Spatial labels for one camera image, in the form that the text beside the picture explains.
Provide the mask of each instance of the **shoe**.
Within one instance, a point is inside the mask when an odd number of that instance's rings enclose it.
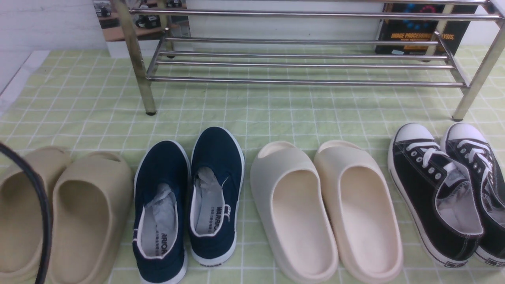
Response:
[[[445,133],[441,148],[470,172],[484,237],[476,256],[505,266],[505,182],[493,149],[472,125],[456,123]]]
[[[203,266],[219,266],[235,250],[244,169],[244,155],[229,131],[210,127],[200,134],[191,155],[189,237],[191,254]]]
[[[157,143],[140,161],[133,254],[144,284],[176,284],[186,274],[184,202],[190,177],[189,159],[175,141]]]
[[[251,166],[251,191],[275,263],[296,283],[327,281],[338,251],[310,158],[284,141],[265,145]]]
[[[333,140],[319,147],[314,165],[346,269],[369,284],[395,279],[403,267],[403,246],[377,162],[358,146]]]
[[[49,202],[55,184],[70,165],[70,154],[49,146],[24,157],[38,174]],[[0,176],[0,283],[17,283],[37,274],[42,253],[42,218],[37,192],[12,165]]]
[[[71,164],[53,192],[53,284],[103,283],[121,244],[133,193],[126,161],[93,152]]]
[[[427,254],[445,267],[465,265],[484,233],[466,167],[415,123],[398,130],[387,164]]]

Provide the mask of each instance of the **book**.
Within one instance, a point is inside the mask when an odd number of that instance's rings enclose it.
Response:
[[[442,13],[445,5],[424,4],[384,4],[383,12],[399,13]],[[477,6],[455,5],[453,14],[473,14]],[[377,40],[400,40],[400,41],[429,41],[435,31],[438,21],[413,21],[413,20],[381,20],[377,31]],[[461,40],[465,35],[470,22],[448,21],[442,38],[448,49],[456,54]],[[410,54],[424,55],[427,46],[418,45],[377,45],[377,54]],[[442,47],[435,51],[436,55],[445,55]]]

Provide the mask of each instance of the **metal shoe rack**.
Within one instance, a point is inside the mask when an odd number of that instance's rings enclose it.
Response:
[[[484,81],[505,48],[505,12],[495,0],[388,0],[388,3],[414,3],[445,5],[442,14],[422,13],[329,13],[329,12],[286,12],[286,11],[221,11],[186,9],[129,9],[126,0],[113,0],[119,14],[126,45],[138,82],[145,111],[148,115],[156,113],[156,106],[150,88],[151,82],[195,82],[226,84],[284,84],[284,85],[327,85],[327,86],[410,86],[410,87],[449,87],[459,88],[463,97],[452,115],[454,121],[461,121],[479,93]],[[376,0],[360,2],[381,3]],[[454,5],[482,6],[487,15],[451,14]],[[165,0],[158,0],[158,7],[166,7]],[[146,69],[131,15],[159,15],[165,35],[160,39],[153,60]],[[379,40],[277,40],[242,38],[175,37],[169,28],[169,16],[232,16],[232,17],[282,17],[282,18],[373,18],[390,20],[432,20],[438,21],[430,41],[379,41]],[[479,66],[474,77],[465,77],[454,55],[448,50],[442,38],[447,21],[493,21],[499,27],[492,45]],[[242,44],[307,44],[307,45],[423,45],[428,46],[426,55],[308,55],[271,53],[225,53],[225,52],[179,52],[174,51],[174,42],[213,42]],[[437,48],[443,48],[447,56],[434,55]],[[416,60],[432,61],[442,64],[309,64],[309,63],[257,63],[257,62],[217,62],[181,61],[173,57],[222,57],[222,58],[305,58],[305,59],[360,59],[360,60]],[[206,66],[206,67],[263,67],[263,68],[342,68],[342,69],[418,69],[449,70],[455,82],[434,81],[371,81],[371,80],[289,80],[289,79],[248,79],[214,77],[165,77],[156,76],[158,65]]]

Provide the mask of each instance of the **slide sandal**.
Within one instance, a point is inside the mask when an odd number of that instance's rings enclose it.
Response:
[[[310,158],[291,143],[269,143],[252,163],[250,181],[282,272],[297,283],[328,280],[337,269],[337,246]]]
[[[328,141],[316,152],[323,200],[340,259],[366,283],[384,283],[401,272],[403,248],[384,176],[367,152]]]
[[[53,284],[98,284],[111,273],[133,196],[123,158],[93,152],[70,165],[53,193]]]
[[[40,176],[51,201],[55,184],[70,165],[63,148],[49,146],[24,157]],[[25,173],[12,165],[0,176],[0,283],[37,274],[42,252],[42,215],[37,193]]]

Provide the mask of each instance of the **green checkered tablecloth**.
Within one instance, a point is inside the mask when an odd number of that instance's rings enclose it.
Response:
[[[357,48],[347,47],[354,51]],[[306,52],[321,53],[323,50]],[[349,50],[335,52],[348,53]],[[457,57],[472,74],[485,52],[484,46],[461,48]],[[419,70],[169,67],[160,69],[158,74],[452,80],[444,71]],[[28,80],[17,101],[0,117],[0,139],[21,154],[46,145],[68,147],[73,159],[95,150],[113,151],[120,153],[135,170],[146,150],[161,140],[175,139],[190,153],[198,134],[206,127],[218,125],[229,129],[242,146],[247,166],[238,211],[237,248],[228,262],[211,269],[199,266],[190,257],[183,280],[190,284],[291,283],[276,267],[259,221],[249,186],[250,165],[260,148],[271,141],[292,142],[312,157],[319,144],[331,139],[346,140],[368,151],[388,181],[405,253],[405,268],[395,283],[505,283],[504,270],[474,258],[459,269],[435,265],[423,251],[407,207],[387,174],[387,148],[395,131],[407,122],[418,122],[434,136],[442,136],[452,124],[450,115],[461,98],[458,89],[185,83],[153,83],[152,88],[159,112],[147,116],[128,59],[111,59],[106,51],[53,51]],[[505,161],[504,93],[505,57],[502,57],[465,118],[484,133],[501,161]],[[0,157],[2,168],[9,163],[5,157]],[[134,217],[133,210],[131,212],[107,283],[140,283],[131,249]],[[342,264],[329,281],[356,282]]]

